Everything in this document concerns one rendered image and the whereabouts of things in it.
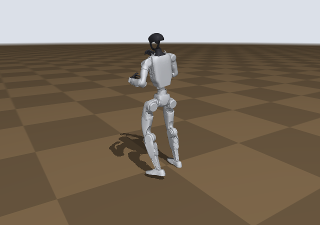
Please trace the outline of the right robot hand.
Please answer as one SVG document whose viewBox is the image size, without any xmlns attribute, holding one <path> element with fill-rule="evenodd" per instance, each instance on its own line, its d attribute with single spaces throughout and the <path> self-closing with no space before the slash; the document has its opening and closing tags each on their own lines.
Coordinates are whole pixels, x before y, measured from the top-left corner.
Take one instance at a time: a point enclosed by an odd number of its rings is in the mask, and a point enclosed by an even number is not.
<svg viewBox="0 0 320 225">
<path fill-rule="evenodd" d="M 150 56 L 151 56 L 151 55 L 154 55 L 154 53 L 155 53 L 155 52 L 152 51 L 152 50 L 150 50 L 150 49 L 148 49 L 148 50 L 145 51 L 145 54 L 148 54 L 148 55 L 150 55 Z"/>
</svg>

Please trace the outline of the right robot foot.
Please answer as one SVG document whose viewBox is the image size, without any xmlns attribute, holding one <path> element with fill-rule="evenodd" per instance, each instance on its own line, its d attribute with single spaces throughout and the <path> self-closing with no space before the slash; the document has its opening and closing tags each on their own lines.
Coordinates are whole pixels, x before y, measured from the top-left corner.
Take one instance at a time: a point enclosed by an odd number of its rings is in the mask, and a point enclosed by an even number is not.
<svg viewBox="0 0 320 225">
<path fill-rule="evenodd" d="M 177 168 L 181 168 L 182 167 L 182 163 L 178 159 L 177 159 L 177 162 L 176 162 L 176 161 L 174 161 L 174 158 L 168 157 L 167 161 L 170 162 L 171 164 L 175 165 Z"/>
</svg>

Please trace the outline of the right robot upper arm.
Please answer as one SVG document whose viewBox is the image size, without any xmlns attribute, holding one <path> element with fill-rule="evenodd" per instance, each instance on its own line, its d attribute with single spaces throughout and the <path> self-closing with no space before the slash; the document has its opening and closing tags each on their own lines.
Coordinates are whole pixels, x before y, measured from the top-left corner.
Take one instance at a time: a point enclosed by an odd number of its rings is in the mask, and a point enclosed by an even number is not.
<svg viewBox="0 0 320 225">
<path fill-rule="evenodd" d="M 177 67 L 177 62 L 176 62 L 176 55 L 173 53 L 169 53 L 171 57 L 171 67 L 172 67 L 172 77 L 176 77 L 178 75 L 178 67 Z"/>
</svg>

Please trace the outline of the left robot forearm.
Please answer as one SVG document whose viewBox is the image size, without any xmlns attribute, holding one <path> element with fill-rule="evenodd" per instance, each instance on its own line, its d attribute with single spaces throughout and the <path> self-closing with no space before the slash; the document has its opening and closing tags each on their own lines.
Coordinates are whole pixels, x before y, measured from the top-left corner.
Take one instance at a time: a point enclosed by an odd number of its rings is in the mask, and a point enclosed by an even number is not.
<svg viewBox="0 0 320 225">
<path fill-rule="evenodd" d="M 128 82 L 131 85 L 134 85 L 135 87 L 139 87 L 138 85 L 141 83 L 141 79 L 135 79 L 135 78 L 130 78 L 129 77 Z"/>
</svg>

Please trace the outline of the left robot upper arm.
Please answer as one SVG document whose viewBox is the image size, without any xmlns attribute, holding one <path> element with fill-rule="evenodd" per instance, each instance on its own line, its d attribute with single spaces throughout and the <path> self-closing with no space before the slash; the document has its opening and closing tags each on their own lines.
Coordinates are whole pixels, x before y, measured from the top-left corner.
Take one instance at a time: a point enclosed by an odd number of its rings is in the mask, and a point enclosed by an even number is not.
<svg viewBox="0 0 320 225">
<path fill-rule="evenodd" d="M 152 65 L 151 57 L 147 58 L 147 59 L 145 59 L 144 61 L 141 62 L 141 70 L 140 70 L 141 82 L 138 85 L 141 88 L 144 88 L 147 85 L 146 80 L 147 80 L 147 76 L 148 76 L 148 72 L 149 72 L 149 67 L 151 67 L 151 65 Z"/>
</svg>

